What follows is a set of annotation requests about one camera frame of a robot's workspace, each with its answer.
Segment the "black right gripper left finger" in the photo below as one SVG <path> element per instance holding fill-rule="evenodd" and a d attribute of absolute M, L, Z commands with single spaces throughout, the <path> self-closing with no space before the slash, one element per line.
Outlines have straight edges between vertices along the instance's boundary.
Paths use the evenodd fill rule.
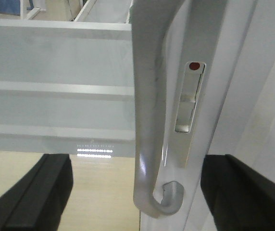
<path fill-rule="evenodd" d="M 0 231 L 56 231 L 73 188 L 68 154 L 43 154 L 0 197 Z"/>

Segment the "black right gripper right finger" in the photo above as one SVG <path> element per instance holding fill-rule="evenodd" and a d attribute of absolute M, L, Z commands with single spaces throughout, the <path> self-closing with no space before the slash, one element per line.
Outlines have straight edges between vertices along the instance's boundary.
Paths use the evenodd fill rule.
<path fill-rule="evenodd" d="M 206 155 L 200 186 L 219 231 L 275 231 L 275 183 L 230 154 Z"/>

